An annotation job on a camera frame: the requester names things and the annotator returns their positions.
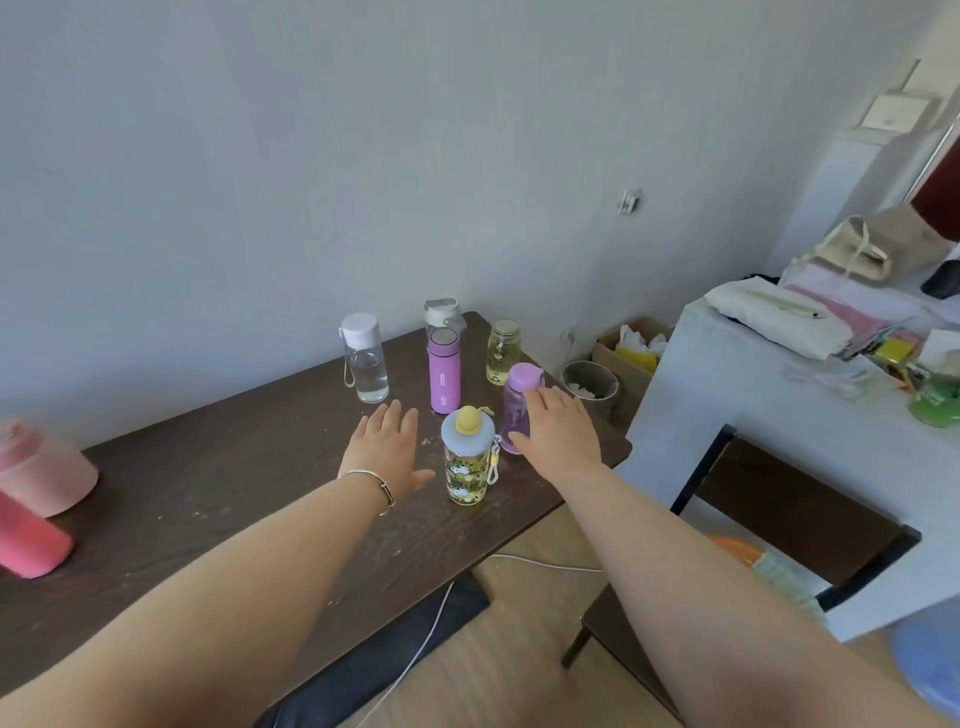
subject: purple bottle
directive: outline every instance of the purple bottle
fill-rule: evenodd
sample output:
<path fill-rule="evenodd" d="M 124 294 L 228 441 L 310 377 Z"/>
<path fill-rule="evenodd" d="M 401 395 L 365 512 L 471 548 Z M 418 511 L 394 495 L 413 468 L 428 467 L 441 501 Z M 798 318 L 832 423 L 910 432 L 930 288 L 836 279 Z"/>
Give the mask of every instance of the purple bottle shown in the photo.
<path fill-rule="evenodd" d="M 526 389 L 543 386 L 543 369 L 521 361 L 510 368 L 507 384 L 503 388 L 503 427 L 500 429 L 500 446 L 514 455 L 519 450 L 510 442 L 511 432 L 530 434 L 530 415 L 523 398 Z"/>
<path fill-rule="evenodd" d="M 460 335 L 452 328 L 430 332 L 430 408 L 448 415 L 460 407 Z"/>

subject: bottle strap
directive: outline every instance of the bottle strap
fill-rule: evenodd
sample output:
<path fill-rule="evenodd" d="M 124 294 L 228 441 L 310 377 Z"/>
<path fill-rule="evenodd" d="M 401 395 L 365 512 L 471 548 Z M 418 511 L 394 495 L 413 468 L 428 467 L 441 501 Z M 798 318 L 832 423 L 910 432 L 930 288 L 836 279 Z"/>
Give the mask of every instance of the bottle strap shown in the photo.
<path fill-rule="evenodd" d="M 349 358 L 347 357 L 347 339 L 344 338 L 344 330 L 340 329 L 340 339 L 344 342 L 344 384 L 347 387 L 353 387 L 357 383 L 357 377 L 353 374 L 353 368 L 350 366 Z M 347 381 L 347 369 L 350 370 L 350 381 Z"/>
<path fill-rule="evenodd" d="M 500 473 L 496 466 L 500 462 L 500 436 L 493 435 L 493 444 L 490 446 L 490 467 L 487 468 L 487 485 L 493 485 Z"/>

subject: tabletop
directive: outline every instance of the tabletop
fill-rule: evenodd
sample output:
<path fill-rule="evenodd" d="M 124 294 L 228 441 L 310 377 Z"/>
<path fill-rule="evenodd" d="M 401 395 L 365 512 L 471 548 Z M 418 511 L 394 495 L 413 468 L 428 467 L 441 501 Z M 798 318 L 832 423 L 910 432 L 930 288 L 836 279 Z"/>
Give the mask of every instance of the tabletop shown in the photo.
<path fill-rule="evenodd" d="M 463 404 L 487 405 L 499 425 L 503 388 L 484 375 L 490 324 L 476 313 L 466 319 Z M 525 459 L 505 452 L 500 479 L 483 501 L 451 501 L 442 475 L 443 417 L 429 405 L 423 329 L 385 342 L 384 355 L 390 399 L 420 411 L 416 467 L 433 468 L 438 477 L 377 519 L 283 692 L 563 502 Z M 77 540 L 74 553 L 33 581 L 0 572 L 0 694 L 50 667 L 201 554 L 336 477 L 350 433 L 374 410 L 344 386 L 343 366 L 334 359 L 86 450 L 100 482 L 54 518 Z M 595 425 L 604 462 L 623 461 L 630 443 L 607 423 Z"/>

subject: chair backrest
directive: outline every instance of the chair backrest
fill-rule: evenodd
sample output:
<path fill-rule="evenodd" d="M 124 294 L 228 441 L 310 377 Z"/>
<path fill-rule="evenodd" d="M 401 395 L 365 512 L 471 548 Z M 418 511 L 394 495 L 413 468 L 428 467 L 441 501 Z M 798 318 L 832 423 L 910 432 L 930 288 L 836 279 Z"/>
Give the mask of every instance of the chair backrest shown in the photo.
<path fill-rule="evenodd" d="M 849 598 L 920 540 L 909 526 L 835 491 L 721 430 L 671 510 L 696 495 L 834 585 L 828 609 Z"/>

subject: white cable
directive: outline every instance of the white cable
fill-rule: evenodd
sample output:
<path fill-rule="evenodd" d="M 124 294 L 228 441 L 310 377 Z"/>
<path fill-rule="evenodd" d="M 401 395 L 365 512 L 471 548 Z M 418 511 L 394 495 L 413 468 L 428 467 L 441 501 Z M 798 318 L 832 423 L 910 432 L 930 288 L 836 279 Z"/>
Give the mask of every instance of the white cable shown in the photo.
<path fill-rule="evenodd" d="M 527 564 L 536 564 L 539 567 L 547 567 L 548 569 L 559 569 L 561 571 L 586 571 L 588 573 L 603 573 L 602 569 L 588 569 L 586 567 L 562 567 L 559 564 L 544 564 L 542 561 L 535 561 L 534 559 L 526 559 L 522 556 L 514 556 L 512 553 L 495 553 L 491 554 L 492 559 L 516 559 L 517 561 L 525 561 Z"/>
<path fill-rule="evenodd" d="M 417 650 L 417 654 L 414 655 L 414 659 L 411 660 L 410 664 L 403 669 L 403 671 L 400 673 L 400 676 L 394 681 L 394 683 L 390 686 L 390 688 L 388 688 L 387 691 L 380 696 L 380 699 L 376 701 L 376 704 L 372 708 L 370 708 L 370 712 L 367 713 L 365 716 L 363 716 L 363 720 L 357 723 L 356 728 L 360 728 L 361 725 L 367 722 L 367 718 L 373 715 L 373 711 L 375 711 L 377 708 L 380 707 L 380 703 L 382 703 L 384 700 L 387 699 L 387 695 L 389 695 L 391 692 L 394 691 L 394 688 L 400 684 L 400 680 L 402 680 L 406 676 L 406 674 L 410 671 L 410 668 L 414 666 L 414 663 L 417 661 L 417 658 L 420 656 L 423 649 L 426 647 L 426 644 L 430 642 L 430 638 L 433 637 L 433 633 L 437 629 L 437 624 L 440 623 L 440 615 L 444 613 L 444 606 L 446 606 L 446 598 L 450 596 L 450 591 L 453 589 L 453 584 L 454 582 L 451 581 L 450 586 L 446 588 L 446 594 L 444 595 L 444 600 L 440 602 L 440 609 L 437 610 L 437 618 L 433 620 L 433 626 L 430 627 L 430 633 L 426 636 L 426 639 L 423 641 L 423 644 L 420 646 L 420 649 Z"/>
<path fill-rule="evenodd" d="M 586 567 L 562 567 L 559 564 L 546 564 L 542 561 L 536 561 L 534 559 L 527 559 L 523 556 L 514 556 L 512 553 L 495 553 L 491 554 L 490 558 L 492 559 L 516 559 L 517 561 L 524 561 L 527 564 L 534 564 L 539 567 L 547 567 L 548 569 L 559 569 L 562 571 L 587 571 L 589 573 L 603 573 L 602 569 L 587 569 Z M 361 725 L 367 722 L 367 718 L 373 715 L 373 712 L 380 707 L 380 703 L 387 699 L 387 695 L 394 691 L 394 688 L 400 684 L 400 680 L 406 677 L 407 673 L 410 671 L 410 668 L 414 666 L 414 663 L 417 661 L 418 657 L 421 655 L 423 650 L 426 648 L 427 643 L 430 642 L 430 638 L 433 637 L 433 633 L 437 631 L 437 625 L 440 623 L 440 615 L 444 613 L 444 606 L 446 606 L 446 598 L 450 596 L 450 591 L 453 589 L 453 582 L 450 582 L 450 586 L 446 588 L 446 594 L 444 594 L 444 600 L 440 602 L 440 609 L 437 610 L 437 618 L 433 620 L 433 626 L 430 627 L 430 632 L 426 636 L 426 640 L 423 641 L 423 644 L 420 645 L 420 649 L 417 650 L 417 654 L 414 655 L 414 659 L 410 661 L 410 664 L 407 665 L 400 673 L 400 676 L 394 681 L 394 683 L 384 692 L 380 699 L 376 701 L 370 711 L 363 716 L 363 720 L 356 724 L 356 728 L 360 728 Z"/>

